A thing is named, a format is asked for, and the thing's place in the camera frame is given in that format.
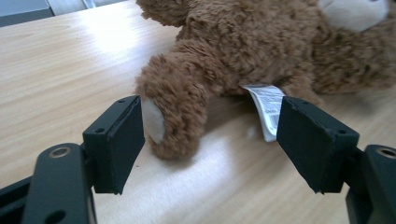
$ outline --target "teddy bear paw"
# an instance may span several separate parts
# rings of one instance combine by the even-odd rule
[[[142,101],[142,111],[146,132],[156,144],[160,144],[165,135],[163,113],[150,99]]]
[[[388,16],[387,0],[319,0],[328,23],[353,32],[364,31]]]

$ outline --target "care label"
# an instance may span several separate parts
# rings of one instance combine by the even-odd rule
[[[285,94],[275,86],[242,85],[241,87],[250,91],[251,97],[256,104],[262,123],[264,140],[266,142],[275,141],[280,107]]]

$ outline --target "brown teddy bear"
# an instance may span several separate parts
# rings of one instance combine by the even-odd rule
[[[137,0],[145,18],[181,27],[169,52],[137,78],[150,144],[188,158],[211,97],[267,84],[321,104],[317,93],[396,82],[396,4],[390,0]]]

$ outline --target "wood grain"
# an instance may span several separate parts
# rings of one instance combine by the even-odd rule
[[[0,188],[31,175],[46,148],[80,144],[174,44],[178,29],[140,14],[123,2],[0,29]],[[361,134],[360,148],[395,147],[395,96],[323,96],[324,109]],[[315,194],[259,122],[249,97],[213,99],[198,154],[159,161],[145,145],[122,196],[95,195],[99,223],[347,223],[347,186]]]

